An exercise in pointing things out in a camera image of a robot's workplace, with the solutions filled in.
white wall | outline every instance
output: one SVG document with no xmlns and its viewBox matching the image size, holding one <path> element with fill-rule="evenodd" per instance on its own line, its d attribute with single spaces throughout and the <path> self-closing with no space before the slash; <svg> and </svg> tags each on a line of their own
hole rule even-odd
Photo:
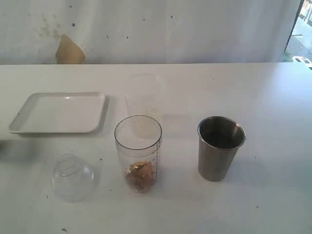
<svg viewBox="0 0 312 234">
<path fill-rule="evenodd" d="M 299 2 L 0 0 L 0 64 L 55 63 L 61 34 L 85 63 L 280 61 Z"/>
</svg>

clear plastic cup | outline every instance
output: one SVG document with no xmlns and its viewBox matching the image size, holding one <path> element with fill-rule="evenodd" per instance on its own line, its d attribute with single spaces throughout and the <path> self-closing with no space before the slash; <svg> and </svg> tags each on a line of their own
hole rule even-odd
<svg viewBox="0 0 312 234">
<path fill-rule="evenodd" d="M 151 73 L 130 76 L 126 81 L 126 103 L 129 116 L 149 116 L 162 124 L 162 80 Z"/>
<path fill-rule="evenodd" d="M 65 201 L 75 202 L 85 198 L 93 188 L 92 167 L 73 154 L 57 159 L 53 170 L 51 187 Z"/>
<path fill-rule="evenodd" d="M 115 143 L 123 176 L 129 187 L 147 192 L 159 173 L 162 129 L 148 116 L 131 116 L 115 129 Z"/>
</svg>

metal tumbler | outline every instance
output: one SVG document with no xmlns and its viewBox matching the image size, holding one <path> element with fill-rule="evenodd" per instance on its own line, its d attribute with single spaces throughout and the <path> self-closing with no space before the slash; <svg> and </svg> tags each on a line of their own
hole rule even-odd
<svg viewBox="0 0 312 234">
<path fill-rule="evenodd" d="M 198 125 L 198 171 L 209 181 L 221 181 L 245 141 L 245 132 L 235 121 L 208 117 Z"/>
</svg>

white tray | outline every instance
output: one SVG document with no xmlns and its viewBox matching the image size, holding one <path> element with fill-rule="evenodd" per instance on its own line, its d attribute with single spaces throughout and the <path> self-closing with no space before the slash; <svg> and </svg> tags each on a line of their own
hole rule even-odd
<svg viewBox="0 0 312 234">
<path fill-rule="evenodd" d="M 11 133 L 89 133 L 100 122 L 103 93 L 36 93 L 12 121 Z"/>
</svg>

white car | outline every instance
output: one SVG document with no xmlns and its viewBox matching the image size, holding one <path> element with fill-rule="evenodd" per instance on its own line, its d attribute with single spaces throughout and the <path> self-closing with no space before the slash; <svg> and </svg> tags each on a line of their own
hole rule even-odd
<svg viewBox="0 0 312 234">
<path fill-rule="evenodd" d="M 301 56 L 294 56 L 292 60 L 294 62 L 303 62 L 310 70 L 312 70 L 312 62 L 308 58 L 301 57 Z"/>
</svg>

